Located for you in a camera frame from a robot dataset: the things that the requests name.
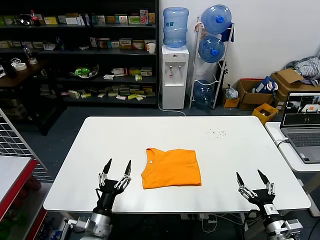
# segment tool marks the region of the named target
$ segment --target tape roll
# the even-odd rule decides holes
[[[22,62],[22,63],[17,63],[15,66],[13,66],[14,67],[14,69],[16,70],[16,71],[22,71],[22,70],[25,70],[26,68],[27,68],[27,65],[24,63],[24,62]]]

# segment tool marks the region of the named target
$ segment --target blue water bottle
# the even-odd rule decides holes
[[[202,13],[201,22],[209,33],[223,33],[231,24],[230,9],[225,5],[209,7]]]
[[[168,7],[163,11],[163,43],[170,48],[186,45],[189,10],[184,7]]]
[[[208,105],[214,101],[215,94],[206,80],[199,80],[194,83],[193,99],[199,105]]]
[[[208,35],[200,41],[198,52],[205,62],[215,63],[225,54],[225,45],[220,39]]]

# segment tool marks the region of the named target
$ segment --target black shelving unit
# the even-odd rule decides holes
[[[115,97],[98,98],[97,96],[75,99],[64,96],[62,99],[67,105],[137,105],[157,106],[159,87],[159,0],[55,0],[44,2],[34,0],[29,4],[17,4],[6,1],[1,5],[0,15],[18,15],[28,13],[34,9],[43,16],[58,16],[65,13],[95,13],[96,15],[112,16],[114,14],[134,14],[140,9],[148,9],[155,13],[155,23],[151,24],[118,24],[106,23],[93,26],[85,25],[41,25],[0,26],[0,41],[48,41],[55,43],[56,37],[63,39],[65,50],[33,49],[40,60],[50,60],[50,80],[57,86],[63,86],[61,91],[77,90],[85,87],[103,88],[113,84],[152,86],[156,96],[146,97],[141,101],[118,100]],[[137,49],[106,49],[91,47],[89,37],[110,38],[119,40],[130,38],[133,40],[156,40],[156,52],[150,54],[145,50]],[[79,46],[88,45],[89,49],[80,50]],[[25,61],[26,56],[22,48],[0,48],[0,57],[18,57]],[[70,67],[83,64],[99,64],[99,73],[92,79],[70,77]],[[134,76],[118,76],[113,80],[103,79],[105,74],[111,74],[113,68],[152,67],[152,76],[143,76],[136,81]]]

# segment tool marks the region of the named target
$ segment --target orange t-shirt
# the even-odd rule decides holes
[[[161,151],[147,148],[147,164],[142,172],[144,189],[168,186],[201,186],[201,175],[193,150]]]

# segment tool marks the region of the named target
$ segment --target cloth pile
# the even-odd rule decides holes
[[[300,61],[291,61],[285,69],[292,68],[302,77],[304,84],[317,86],[320,84],[320,59],[317,56],[310,56],[301,59]]]

